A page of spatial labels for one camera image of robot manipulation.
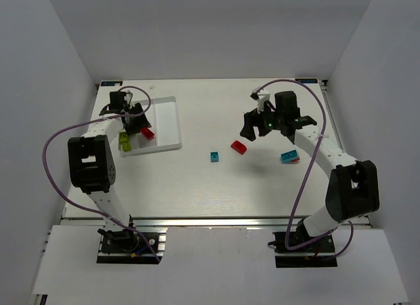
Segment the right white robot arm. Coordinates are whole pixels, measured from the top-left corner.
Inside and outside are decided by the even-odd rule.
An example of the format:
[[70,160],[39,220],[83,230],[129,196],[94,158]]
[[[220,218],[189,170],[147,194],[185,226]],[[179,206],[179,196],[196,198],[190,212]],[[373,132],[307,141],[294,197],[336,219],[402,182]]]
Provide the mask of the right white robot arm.
[[341,224],[378,210],[377,167],[372,161],[360,161],[347,154],[312,117],[302,116],[293,91],[275,94],[274,103],[266,90],[251,97],[257,101],[257,107],[244,114],[240,135],[254,141],[258,136],[279,131],[310,156],[311,167],[318,165],[329,178],[324,205],[302,219],[295,232],[286,233],[286,249],[307,247]]

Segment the red sloped lego brick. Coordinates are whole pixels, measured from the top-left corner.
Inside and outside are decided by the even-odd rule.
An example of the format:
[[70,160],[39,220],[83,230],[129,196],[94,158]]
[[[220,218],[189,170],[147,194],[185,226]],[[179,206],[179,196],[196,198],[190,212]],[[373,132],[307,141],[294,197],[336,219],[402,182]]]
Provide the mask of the red sloped lego brick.
[[239,140],[233,141],[230,147],[241,155],[243,155],[247,151],[246,145],[242,144]]

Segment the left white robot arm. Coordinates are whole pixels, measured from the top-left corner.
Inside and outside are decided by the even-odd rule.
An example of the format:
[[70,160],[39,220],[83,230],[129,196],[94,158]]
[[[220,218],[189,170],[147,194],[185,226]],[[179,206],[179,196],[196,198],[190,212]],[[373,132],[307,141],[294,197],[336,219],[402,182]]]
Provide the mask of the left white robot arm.
[[68,160],[72,185],[79,188],[94,203],[93,212],[102,216],[102,234],[133,232],[131,215],[123,208],[114,187],[116,166],[110,144],[124,131],[138,133],[150,123],[146,112],[152,99],[147,94],[146,107],[132,103],[133,93],[128,87],[110,93],[109,103],[92,121],[88,131],[68,140]]

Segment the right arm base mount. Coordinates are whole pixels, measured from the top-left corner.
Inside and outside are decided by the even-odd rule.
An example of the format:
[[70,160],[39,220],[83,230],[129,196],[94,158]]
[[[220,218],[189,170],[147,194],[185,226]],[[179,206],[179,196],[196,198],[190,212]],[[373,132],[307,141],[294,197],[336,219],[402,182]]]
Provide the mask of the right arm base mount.
[[273,240],[268,247],[274,250],[276,268],[336,268],[337,257],[331,235],[299,249],[287,249],[285,246],[286,232],[274,232]]

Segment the red long lego brick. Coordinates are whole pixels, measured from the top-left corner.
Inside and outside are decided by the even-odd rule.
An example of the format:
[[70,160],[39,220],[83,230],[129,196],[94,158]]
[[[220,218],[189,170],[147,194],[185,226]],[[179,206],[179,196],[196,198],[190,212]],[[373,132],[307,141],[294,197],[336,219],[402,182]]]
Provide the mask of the red long lego brick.
[[148,127],[144,127],[140,130],[140,133],[145,137],[147,140],[153,140],[155,138],[155,134],[152,130]]

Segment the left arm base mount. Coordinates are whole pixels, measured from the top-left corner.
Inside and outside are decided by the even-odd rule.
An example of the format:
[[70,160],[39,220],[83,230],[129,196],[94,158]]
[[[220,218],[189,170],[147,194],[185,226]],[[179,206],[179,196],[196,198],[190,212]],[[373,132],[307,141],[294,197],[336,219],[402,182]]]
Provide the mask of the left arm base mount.
[[109,220],[98,229],[100,243],[97,264],[151,264],[158,265],[158,232],[144,232],[143,237],[136,232],[119,227]]

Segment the lime lego brick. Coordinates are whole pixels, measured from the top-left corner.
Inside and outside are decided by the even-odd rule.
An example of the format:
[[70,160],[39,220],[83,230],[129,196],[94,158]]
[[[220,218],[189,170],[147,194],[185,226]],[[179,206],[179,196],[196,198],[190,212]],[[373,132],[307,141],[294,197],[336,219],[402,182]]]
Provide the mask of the lime lego brick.
[[127,144],[129,143],[129,136],[126,132],[119,133],[119,143],[120,144]]
[[132,150],[132,148],[131,148],[131,144],[130,144],[129,142],[122,143],[122,144],[121,144],[121,149],[122,149],[125,153],[130,152],[130,151]]

